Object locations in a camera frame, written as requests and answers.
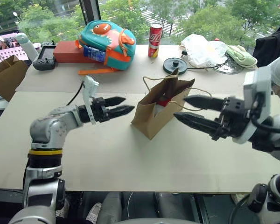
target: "window frame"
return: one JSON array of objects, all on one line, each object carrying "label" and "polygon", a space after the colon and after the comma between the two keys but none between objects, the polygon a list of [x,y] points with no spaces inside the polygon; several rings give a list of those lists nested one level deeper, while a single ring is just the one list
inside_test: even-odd
[{"label": "window frame", "polygon": [[85,24],[93,20],[101,20],[98,0],[79,0]]}]

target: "game controller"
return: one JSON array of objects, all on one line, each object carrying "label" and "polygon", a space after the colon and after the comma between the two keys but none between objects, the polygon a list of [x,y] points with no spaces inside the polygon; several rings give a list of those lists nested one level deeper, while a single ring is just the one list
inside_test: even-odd
[{"label": "game controller", "polygon": [[54,59],[37,59],[33,62],[33,67],[39,71],[51,70],[55,68]]},{"label": "game controller", "polygon": [[44,45],[39,57],[33,61],[33,67],[39,71],[51,70],[55,68],[55,58],[53,52],[56,45]]}]

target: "table surface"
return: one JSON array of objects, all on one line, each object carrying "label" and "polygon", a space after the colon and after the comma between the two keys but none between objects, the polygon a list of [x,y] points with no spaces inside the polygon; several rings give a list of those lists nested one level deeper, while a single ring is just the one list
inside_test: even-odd
[{"label": "table surface", "polygon": [[[122,96],[127,99],[125,104],[137,105],[147,91],[142,76],[164,77],[162,62],[169,55],[180,56],[178,49],[161,46],[159,57],[152,60],[146,56],[147,46],[137,46],[130,69],[121,74],[95,76],[100,82],[98,96]],[[76,91],[81,77],[68,73],[83,66],[88,65],[59,64],[43,74],[29,68],[19,87],[21,91],[14,95],[0,118],[0,188],[21,189],[31,143],[30,124],[72,98],[71,92]],[[180,79],[195,78],[194,87],[215,96],[241,98],[244,75],[203,70],[187,71]],[[74,103],[83,104],[82,96]],[[272,115],[280,114],[277,96],[272,96],[271,110]],[[63,147],[62,175],[67,190],[239,193],[250,192],[256,183],[268,182],[273,174],[280,173],[280,161],[252,149],[251,143],[238,145],[231,138],[214,142],[207,134],[175,118],[149,140],[130,125],[134,113],[135,110],[95,126],[86,124],[68,134]],[[218,116],[208,110],[198,113],[209,119]]]},{"label": "table surface", "polygon": [[[137,45],[134,60],[128,70],[94,75],[96,81],[100,83],[98,92],[143,94],[147,92],[147,89],[142,77],[165,77],[168,74],[162,69],[163,62],[167,58],[182,55],[182,49],[173,45],[160,46],[157,58],[147,57],[147,52],[148,45]],[[83,78],[77,74],[78,71],[101,68],[99,65],[97,63],[59,63],[55,69],[48,71],[38,71],[30,66],[26,77],[16,90],[76,92]],[[203,88],[212,93],[243,96],[244,71],[236,75],[227,75],[208,69],[187,71],[180,75],[180,79],[183,80],[193,78],[196,88]],[[155,85],[155,81],[148,83],[150,86]]]}]

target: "glass window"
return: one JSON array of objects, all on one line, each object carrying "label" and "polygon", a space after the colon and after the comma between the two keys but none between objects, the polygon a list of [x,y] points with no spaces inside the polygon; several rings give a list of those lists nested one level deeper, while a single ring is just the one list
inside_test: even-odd
[{"label": "glass window", "polygon": [[79,0],[0,0],[0,33],[18,29],[32,42],[75,40],[85,27]]},{"label": "glass window", "polygon": [[149,26],[163,26],[162,44],[180,44],[190,34],[246,49],[280,26],[280,0],[99,0],[101,17],[130,29],[147,44]]}]

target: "monitor screen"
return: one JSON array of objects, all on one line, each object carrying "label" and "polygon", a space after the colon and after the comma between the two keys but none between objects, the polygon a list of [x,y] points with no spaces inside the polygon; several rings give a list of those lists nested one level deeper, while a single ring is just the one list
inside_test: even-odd
[{"label": "monitor screen", "polygon": [[28,60],[23,48],[15,39],[16,35],[16,32],[0,35],[0,37],[4,40],[0,40],[0,62],[3,60],[3,58],[7,59],[11,55],[16,55],[19,60]]}]

